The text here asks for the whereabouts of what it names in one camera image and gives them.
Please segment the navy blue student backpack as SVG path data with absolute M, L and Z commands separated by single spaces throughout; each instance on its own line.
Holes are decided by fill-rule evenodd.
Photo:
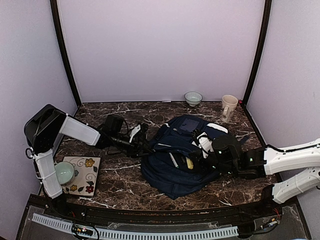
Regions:
M 191 152 L 198 149 L 193 144 L 192 131 L 205 128 L 228 131 L 221 125 L 193 115 L 176 116 L 164 123 L 149 141 L 153 153 L 141 159 L 144 179 L 173 200 L 199 191 L 218 179 L 222 173 L 217 170 L 187 167 L 186 157 L 191 159 Z M 174 166 L 169 153 L 179 168 Z

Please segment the yellow highlighter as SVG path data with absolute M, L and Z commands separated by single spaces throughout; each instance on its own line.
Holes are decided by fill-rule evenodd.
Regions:
M 186 157 L 185 159 L 186 159 L 187 168 L 189 170 L 193 170 L 194 169 L 193 161 L 188 157 Z

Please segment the white green pen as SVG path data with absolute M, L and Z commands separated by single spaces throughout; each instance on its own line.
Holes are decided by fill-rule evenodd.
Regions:
M 171 152 L 169 153 L 169 156 L 170 156 L 170 159 L 171 159 L 173 165 L 174 165 L 176 168 L 179 168 L 179 165 L 177 164 L 177 162 L 176 162 L 176 160 L 175 160 L 175 158 L 174 158 L 174 156 L 173 156 L 173 154 L 172 154 Z

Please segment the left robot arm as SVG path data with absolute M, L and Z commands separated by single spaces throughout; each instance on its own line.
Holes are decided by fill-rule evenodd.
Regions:
M 129 158 L 140 158 L 152 153 L 147 140 L 148 128 L 145 123 L 129 128 L 126 120 L 116 114 L 107 115 L 101 125 L 93 127 L 47 104 L 24 125 L 28 145 L 25 154 L 33 160 L 44 192 L 53 200 L 63 194 L 54 158 L 55 148 L 60 147 L 65 138 L 97 149 L 115 147 Z

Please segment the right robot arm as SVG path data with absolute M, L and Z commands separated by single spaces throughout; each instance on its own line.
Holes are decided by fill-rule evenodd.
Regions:
M 198 129 L 192 132 L 195 145 L 203 158 L 220 173 L 246 180 L 262 178 L 276 173 L 302 169 L 293 177 L 263 188 L 261 201 L 255 205 L 255 213 L 266 217 L 276 204 L 320 186 L 320 140 L 277 148 L 270 144 L 243 151 L 240 142 L 231 135 L 209 137 Z

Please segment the cream ceramic mug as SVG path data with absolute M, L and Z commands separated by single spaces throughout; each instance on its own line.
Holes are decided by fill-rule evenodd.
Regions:
M 233 95 L 224 95 L 222 97 L 222 107 L 220 120 L 223 122 L 229 122 L 234 115 L 235 109 L 239 100 Z

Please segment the floral square plate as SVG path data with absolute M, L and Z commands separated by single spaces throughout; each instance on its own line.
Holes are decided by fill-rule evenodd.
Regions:
M 96 190 L 98 170 L 101 158 L 93 156 L 65 156 L 63 162 L 74 167 L 74 178 L 71 183 L 63 186 L 66 194 L 93 197 Z

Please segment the small green bowl at back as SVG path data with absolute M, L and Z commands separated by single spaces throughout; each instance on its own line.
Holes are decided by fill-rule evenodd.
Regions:
M 201 103 L 203 96 L 198 92 L 190 91 L 184 95 L 184 99 L 189 106 L 195 107 Z

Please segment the green bowl on plate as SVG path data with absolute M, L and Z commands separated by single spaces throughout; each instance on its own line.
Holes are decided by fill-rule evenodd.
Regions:
M 67 161 L 59 162 L 55 165 L 58 182 L 61 186 L 67 186 L 75 178 L 75 168 Z

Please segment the small circuit board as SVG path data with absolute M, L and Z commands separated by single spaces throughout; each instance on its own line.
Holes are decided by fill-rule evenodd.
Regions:
M 86 236 L 92 236 L 93 231 L 85 226 L 82 225 L 73 225 L 71 227 L 71 232 L 77 236 L 86 235 Z

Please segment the black front rail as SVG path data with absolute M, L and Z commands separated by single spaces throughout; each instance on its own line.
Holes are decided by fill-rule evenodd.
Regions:
M 71 213 L 68 218 L 77 223 L 107 225 L 110 222 L 125 224 L 147 225 L 173 225 L 173 224 L 199 224 L 217 222 L 219 225 L 253 225 L 255 220 L 266 219 L 272 216 L 301 219 L 301 207 L 297 198 L 280 205 L 261 202 L 251 202 L 241 205 L 187 209 L 187 205 L 180 204 L 174 207 L 163 201 L 155 204 L 154 210 L 121 209 L 124 203 L 116 200 L 115 205 L 108 205 L 106 201 L 97 201 L 93 197 L 70 196 L 66 198 L 66 206 Z

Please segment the right black frame post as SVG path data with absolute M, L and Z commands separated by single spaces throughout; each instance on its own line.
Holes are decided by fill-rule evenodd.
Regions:
M 247 83 L 245 93 L 244 93 L 244 96 L 242 99 L 242 105 L 245 108 L 247 107 L 247 105 L 249 103 L 251 93 L 253 91 L 254 83 L 255 83 L 255 80 L 256 80 L 256 77 L 258 74 L 258 69 L 260 66 L 260 62 L 261 62 L 261 58 L 262 58 L 262 54 L 263 54 L 263 50 L 264 50 L 264 46 L 265 46 L 268 26 L 269 26 L 271 8 L 272 8 L 272 0 L 265 0 L 257 47 L 256 47 L 256 51 L 255 51 L 248 83 Z

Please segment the black frame post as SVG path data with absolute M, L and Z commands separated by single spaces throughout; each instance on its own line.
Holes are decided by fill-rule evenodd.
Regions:
M 258 74 L 258 69 L 260 66 L 260 62 L 261 62 L 261 58 L 262 58 L 262 54 L 263 54 L 263 50 L 264 50 L 264 46 L 265 46 L 268 26 L 269 26 L 271 8 L 272 8 L 272 0 L 265 0 L 257 47 L 256 47 L 256 51 L 255 51 L 248 83 L 247 83 L 245 93 L 244 93 L 244 96 L 242 99 L 242 105 L 245 108 L 247 107 L 247 105 L 249 103 L 251 93 L 253 91 L 254 83 L 255 83 L 255 80 L 256 80 L 256 77 Z
M 82 105 L 82 101 L 76 86 L 76 81 L 72 72 L 69 56 L 67 53 L 67 48 L 65 44 L 65 39 L 64 39 L 60 14 L 59 14 L 58 1 L 50 0 L 49 2 L 50 2 L 51 15 L 52 15 L 54 29 L 55 29 L 55 35 L 56 35 L 63 67 L 67 76 L 68 84 L 69 84 L 73 99 L 75 101 L 77 108 L 79 108 Z

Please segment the left black frame post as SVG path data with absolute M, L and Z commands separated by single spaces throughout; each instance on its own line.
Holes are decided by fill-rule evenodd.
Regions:
M 68 84 L 69 84 L 73 99 L 75 101 L 77 108 L 79 108 L 82 105 L 82 101 L 76 86 L 76 81 L 72 72 L 69 56 L 67 53 L 67 48 L 65 44 L 65 39 L 64 39 L 60 14 L 59 14 L 58 1 L 50 0 L 49 2 L 50 2 L 51 15 L 52 15 L 54 29 L 55 29 L 55 35 L 56 35 L 63 67 L 67 76 Z

